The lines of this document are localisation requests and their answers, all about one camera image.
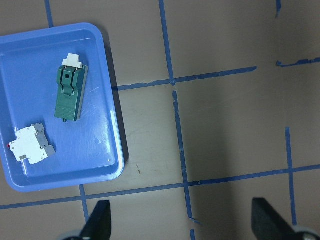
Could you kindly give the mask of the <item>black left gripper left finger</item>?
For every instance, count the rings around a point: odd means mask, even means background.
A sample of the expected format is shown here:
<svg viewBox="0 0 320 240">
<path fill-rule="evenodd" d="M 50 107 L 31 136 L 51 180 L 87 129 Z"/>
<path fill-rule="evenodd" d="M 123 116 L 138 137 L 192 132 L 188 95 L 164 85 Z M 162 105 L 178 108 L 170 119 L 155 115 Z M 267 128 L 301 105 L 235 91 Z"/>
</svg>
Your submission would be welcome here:
<svg viewBox="0 0 320 240">
<path fill-rule="evenodd" d="M 109 240 L 111 233 L 111 204 L 109 200 L 100 200 L 83 227 L 79 238 L 81 240 Z"/>
</svg>

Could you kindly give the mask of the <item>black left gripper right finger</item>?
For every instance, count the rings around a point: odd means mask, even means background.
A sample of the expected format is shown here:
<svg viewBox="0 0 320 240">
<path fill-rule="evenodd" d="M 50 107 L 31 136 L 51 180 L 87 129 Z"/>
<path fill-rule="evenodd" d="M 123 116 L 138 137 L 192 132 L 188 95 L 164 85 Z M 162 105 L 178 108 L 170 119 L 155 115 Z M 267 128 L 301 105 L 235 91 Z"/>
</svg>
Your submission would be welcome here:
<svg viewBox="0 0 320 240">
<path fill-rule="evenodd" d="M 300 239 L 300 234 L 262 197 L 252 199 L 251 229 L 257 240 Z"/>
</svg>

